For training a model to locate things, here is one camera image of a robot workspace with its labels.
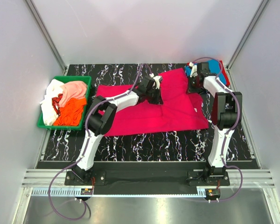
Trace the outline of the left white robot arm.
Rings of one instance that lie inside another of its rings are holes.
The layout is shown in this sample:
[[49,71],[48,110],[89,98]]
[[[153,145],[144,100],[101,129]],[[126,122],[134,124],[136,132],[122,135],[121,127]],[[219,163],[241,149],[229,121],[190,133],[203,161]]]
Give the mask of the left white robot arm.
[[162,105],[162,76],[150,74],[139,84],[127,91],[112,97],[97,96],[93,101],[85,121],[85,138],[72,172],[82,185],[91,181],[91,169],[101,139],[111,129],[117,112],[147,101],[150,104]]

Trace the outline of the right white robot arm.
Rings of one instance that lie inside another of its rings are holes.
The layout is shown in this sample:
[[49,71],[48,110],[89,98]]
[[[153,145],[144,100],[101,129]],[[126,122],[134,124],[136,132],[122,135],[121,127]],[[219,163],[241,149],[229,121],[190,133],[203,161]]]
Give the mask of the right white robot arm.
[[224,178],[226,172],[226,155],[234,129],[241,122],[242,93],[231,90],[212,73],[208,62],[190,62],[185,67],[188,78],[188,93],[208,91],[214,98],[211,122],[214,126],[214,138],[203,181],[213,185]]

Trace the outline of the magenta t shirt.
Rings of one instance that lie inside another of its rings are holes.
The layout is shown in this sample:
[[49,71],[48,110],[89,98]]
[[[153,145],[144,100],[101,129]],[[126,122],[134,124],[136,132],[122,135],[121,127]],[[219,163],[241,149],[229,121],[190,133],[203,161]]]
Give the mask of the magenta t shirt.
[[187,93],[188,80],[182,68],[161,73],[162,105],[144,101],[116,113],[107,136],[207,129],[202,97]]

